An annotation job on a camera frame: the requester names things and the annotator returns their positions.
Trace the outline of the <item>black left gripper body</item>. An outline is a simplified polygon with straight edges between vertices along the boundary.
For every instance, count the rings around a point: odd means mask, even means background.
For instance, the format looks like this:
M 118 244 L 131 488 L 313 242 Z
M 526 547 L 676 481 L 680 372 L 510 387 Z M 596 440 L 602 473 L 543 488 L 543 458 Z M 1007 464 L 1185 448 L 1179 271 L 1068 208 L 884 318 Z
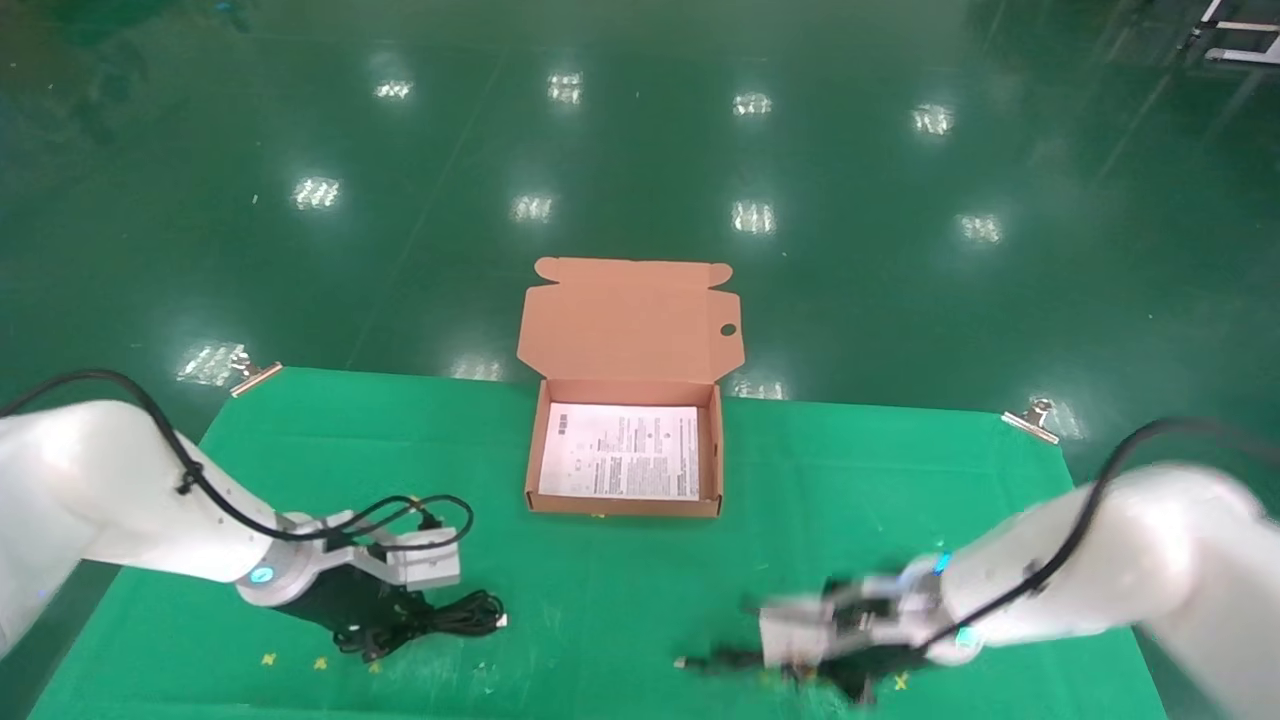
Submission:
M 398 650 L 428 633 L 434 612 L 419 592 L 349 565 L 319 573 L 285 602 L 285 615 L 330 632 L 339 650 Z

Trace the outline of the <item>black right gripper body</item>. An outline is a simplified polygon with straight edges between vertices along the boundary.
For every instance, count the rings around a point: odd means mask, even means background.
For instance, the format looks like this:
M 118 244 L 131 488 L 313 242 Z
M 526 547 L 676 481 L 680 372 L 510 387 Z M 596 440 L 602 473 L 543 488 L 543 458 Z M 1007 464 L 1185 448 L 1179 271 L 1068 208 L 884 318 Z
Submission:
M 923 650 L 910 643 L 864 644 L 851 650 L 828 650 L 820 659 L 800 662 L 803 676 L 817 678 L 840 691 L 851 705 L 873 705 L 883 680 L 927 667 Z

